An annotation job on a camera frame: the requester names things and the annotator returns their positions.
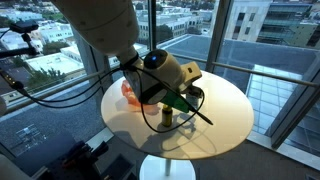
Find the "cable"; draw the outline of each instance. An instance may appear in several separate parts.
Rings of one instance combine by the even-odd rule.
[[[9,31],[10,31],[10,28],[9,28],[8,30],[2,32],[2,34],[1,34],[1,36],[0,36],[0,39],[1,39],[7,32],[9,32]]]
[[[140,76],[140,74],[139,74],[139,72],[138,72],[137,70],[136,70],[136,73],[138,74],[139,81],[140,81],[140,83],[139,83],[139,85],[140,85],[140,96],[142,96],[143,93],[142,93],[142,81],[141,81],[141,76]],[[153,77],[153,78],[156,79],[157,81],[159,81],[159,83],[161,83],[162,85],[166,86],[170,91],[176,93],[173,89],[171,89],[169,86],[167,86],[166,84],[164,84],[160,79],[158,79],[158,78],[156,78],[156,77]],[[142,112],[142,116],[143,116],[143,119],[144,119],[145,123],[147,124],[147,126],[148,126],[150,129],[152,129],[153,131],[155,131],[155,132],[157,132],[157,133],[166,133],[166,132],[170,132],[170,131],[173,131],[173,130],[181,127],[181,126],[184,125],[186,122],[190,121],[190,120],[197,114],[197,111],[199,111],[199,109],[202,107],[203,102],[204,102],[204,99],[205,99],[205,96],[204,96],[204,92],[203,92],[202,89],[201,89],[201,92],[203,93],[203,99],[202,99],[202,102],[201,102],[200,106],[198,107],[198,109],[197,109],[188,119],[186,119],[183,123],[181,123],[181,124],[179,124],[179,125],[171,128],[171,129],[169,129],[169,130],[165,130],[165,131],[158,131],[158,130],[154,129],[154,128],[149,124],[149,122],[148,122],[148,120],[147,120],[147,118],[146,118],[146,116],[145,116],[145,113],[144,113],[143,104],[140,103],[141,112]]]
[[[120,68],[114,69],[114,70],[108,72],[107,74],[105,74],[102,78],[106,77],[107,75],[111,75],[111,74],[113,74],[113,73],[115,73],[115,72],[117,72],[117,71],[119,71],[119,70],[120,70]],[[89,90],[90,88],[92,88],[92,87],[93,87],[93,85],[90,86],[88,89],[86,89],[84,92],[80,93],[80,95],[83,94],[83,93],[85,93],[86,91],[88,91],[88,90]],[[80,102],[78,102],[78,103],[75,103],[75,104],[72,104],[72,105],[68,105],[68,106],[51,106],[51,105],[43,104],[43,103],[41,103],[41,101],[39,101],[39,99],[30,96],[25,89],[16,89],[16,90],[17,90],[19,93],[21,93],[22,95],[28,97],[29,99],[31,99],[32,101],[34,101],[35,103],[37,103],[37,104],[39,104],[39,105],[41,105],[41,106],[48,107],[48,108],[62,109],[62,108],[69,108],[69,107],[77,106],[77,105],[79,105],[79,104],[87,101],[87,100],[90,99],[92,96],[94,96],[94,95],[98,92],[98,90],[100,90],[100,89],[101,89],[101,86],[100,86],[95,92],[93,92],[88,98],[86,98],[86,99],[84,99],[84,100],[82,100],[82,101],[80,101]]]
[[[23,94],[23,92],[21,92],[21,89],[18,90],[18,92],[20,92],[20,93],[23,94],[24,96],[30,98],[33,102],[35,102],[35,103],[37,103],[37,104],[39,104],[39,105],[41,105],[41,106],[48,107],[48,108],[54,108],[54,109],[63,109],[63,108],[70,108],[70,107],[73,107],[73,106],[77,106],[77,105],[79,105],[79,104],[87,101],[87,100],[90,99],[92,96],[94,96],[94,95],[98,92],[98,90],[100,90],[100,88],[101,88],[101,87],[99,87],[95,92],[93,92],[93,93],[92,93],[89,97],[87,97],[86,99],[84,99],[84,100],[82,100],[82,101],[80,101],[80,102],[78,102],[78,103],[75,103],[75,104],[72,104],[72,105],[68,105],[68,106],[50,106],[50,105],[46,105],[46,104],[43,104],[43,103],[35,100],[33,97],[31,97],[31,96],[28,95],[28,94]]]
[[[148,71],[145,71],[143,69],[140,69],[138,67],[133,67],[135,69],[138,69],[142,72],[144,72],[145,74],[149,75],[150,77],[154,78],[155,80],[157,80],[158,82],[160,82],[165,88],[167,88],[167,90],[170,90],[171,92],[173,92],[176,96],[180,97],[184,103],[186,103],[189,106],[189,110],[192,112],[197,113],[198,116],[200,116],[204,121],[206,121],[208,124],[213,125],[213,123],[210,121],[210,119],[208,119],[206,116],[204,116],[203,114],[201,114],[199,111],[197,111],[185,98],[183,98],[179,93],[177,93],[175,90],[173,90],[171,87],[169,87],[168,85],[166,85],[165,83],[162,83],[162,81],[155,77],[153,74],[149,73]]]
[[[103,75],[100,79],[103,79],[105,78],[106,76],[110,75],[110,74],[113,74],[117,71],[119,71],[120,68],[116,68],[114,70],[111,70],[110,72],[108,72],[107,74]],[[76,97],[79,97],[81,95],[83,95],[84,93],[86,93],[87,91],[89,91],[91,88],[93,88],[96,84],[98,84],[100,82],[100,80],[97,80],[94,84],[92,84],[90,87],[88,87],[87,89],[85,89],[83,92],[75,95],[75,96],[72,96],[72,97],[69,97],[69,98],[66,98],[66,99],[61,99],[61,100],[42,100],[42,99],[37,99],[37,98],[34,98],[35,100],[37,101],[41,101],[41,102],[46,102],[46,103],[57,103],[57,102],[64,102],[64,101],[68,101],[68,100],[71,100],[71,99],[74,99]]]

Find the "table pedestal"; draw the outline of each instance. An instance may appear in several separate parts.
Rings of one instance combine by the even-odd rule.
[[[148,155],[141,165],[140,179],[195,180],[196,175],[189,160],[168,160]]]

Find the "white robotic arm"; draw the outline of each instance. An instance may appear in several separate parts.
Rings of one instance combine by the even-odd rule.
[[[168,94],[162,83],[178,93],[185,93],[192,82],[201,77],[196,63],[180,66],[164,50],[150,52],[144,61],[139,58],[133,47],[139,28],[131,0],[52,0],[52,3],[91,46],[105,55],[117,56],[124,67],[126,79],[141,103],[161,101]],[[175,107],[174,102],[166,103]]]

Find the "round white table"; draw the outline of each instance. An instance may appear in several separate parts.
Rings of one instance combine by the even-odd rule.
[[[227,152],[251,132],[254,122],[251,103],[236,86],[214,74],[202,71],[202,77],[193,83],[205,93],[199,111],[214,125],[195,115],[182,127],[168,133],[152,131],[144,122],[140,107],[128,104],[121,93],[123,80],[117,80],[104,94],[101,112],[115,136],[149,154],[142,163],[140,179],[195,179],[191,159]],[[157,130],[167,130],[161,125],[161,108],[161,103],[146,107],[146,117]],[[182,123],[191,114],[173,109],[173,123],[169,128]]]

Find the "green object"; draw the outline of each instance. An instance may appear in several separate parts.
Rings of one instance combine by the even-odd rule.
[[[175,93],[168,91],[167,95],[161,100],[163,104],[171,106],[179,111],[188,113],[188,105]]]

